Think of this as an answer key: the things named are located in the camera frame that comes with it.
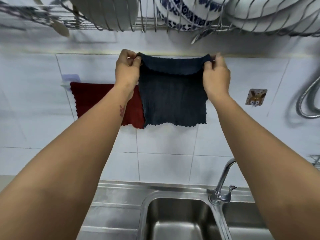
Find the dish towel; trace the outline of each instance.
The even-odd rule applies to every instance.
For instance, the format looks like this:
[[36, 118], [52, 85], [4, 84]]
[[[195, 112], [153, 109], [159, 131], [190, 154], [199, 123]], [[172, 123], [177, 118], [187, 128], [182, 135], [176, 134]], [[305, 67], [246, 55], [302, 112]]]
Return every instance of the dish towel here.
[[[80, 118], [98, 103], [113, 88], [114, 84], [71, 82], [70, 86], [75, 98], [78, 118]], [[138, 86], [134, 88], [132, 99], [128, 101], [121, 125], [129, 124], [137, 129], [143, 129], [145, 124]]]
[[144, 127], [172, 123], [186, 127], [206, 124], [203, 64], [210, 55], [193, 59], [141, 56], [139, 91]]

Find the faucet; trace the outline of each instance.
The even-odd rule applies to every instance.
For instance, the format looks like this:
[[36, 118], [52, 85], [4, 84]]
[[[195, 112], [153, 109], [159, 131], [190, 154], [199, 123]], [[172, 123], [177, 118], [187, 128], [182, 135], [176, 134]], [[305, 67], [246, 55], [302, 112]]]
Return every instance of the faucet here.
[[234, 165], [235, 163], [236, 163], [236, 160], [234, 158], [230, 159], [226, 163], [226, 166], [223, 169], [222, 175], [221, 175], [221, 177], [219, 179], [217, 187], [214, 190], [214, 193], [209, 196], [209, 201], [212, 204], [216, 204], [216, 203], [221, 202], [221, 201], [224, 202], [224, 203], [230, 203], [230, 201], [231, 201], [231, 192], [232, 192], [232, 190], [236, 189], [237, 187], [234, 186], [234, 185], [230, 185], [229, 186], [229, 192], [226, 195], [221, 195], [221, 189], [222, 189], [224, 181], [226, 180], [226, 177], [228, 175], [230, 167], [232, 165]]

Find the hand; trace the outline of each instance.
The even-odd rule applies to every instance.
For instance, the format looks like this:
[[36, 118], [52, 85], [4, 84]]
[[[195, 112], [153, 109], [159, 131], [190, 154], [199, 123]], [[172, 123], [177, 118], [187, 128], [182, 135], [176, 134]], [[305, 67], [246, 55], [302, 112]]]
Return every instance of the hand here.
[[220, 53], [215, 62], [207, 61], [204, 64], [203, 87], [208, 99], [214, 104], [216, 100], [229, 97], [230, 70]]
[[128, 100], [134, 94], [134, 87], [140, 76], [141, 57], [133, 51], [123, 49], [115, 64], [115, 87], [128, 93]]

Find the metal hose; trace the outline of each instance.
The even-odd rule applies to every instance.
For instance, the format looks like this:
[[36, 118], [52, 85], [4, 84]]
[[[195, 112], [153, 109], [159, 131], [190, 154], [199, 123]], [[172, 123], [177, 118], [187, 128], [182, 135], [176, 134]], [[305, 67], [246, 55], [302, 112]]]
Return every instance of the metal hose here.
[[[306, 91], [299, 97], [296, 103], [296, 111], [298, 115], [306, 119], [316, 119], [320, 118], [320, 109], [315, 106], [315, 97], [320, 88], [320, 77], [318, 77], [307, 89]], [[306, 98], [306, 104], [308, 109], [311, 112], [314, 112], [315, 115], [307, 115], [302, 112], [302, 102], [304, 98]]]

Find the sink basin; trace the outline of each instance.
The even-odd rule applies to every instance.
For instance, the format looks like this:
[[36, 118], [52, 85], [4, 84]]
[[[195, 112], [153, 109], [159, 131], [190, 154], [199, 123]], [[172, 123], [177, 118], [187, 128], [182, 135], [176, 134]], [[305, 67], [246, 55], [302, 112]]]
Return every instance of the sink basin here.
[[201, 200], [158, 198], [147, 210], [144, 240], [221, 240], [210, 207]]
[[274, 240], [255, 203], [231, 202], [222, 211], [233, 240]]

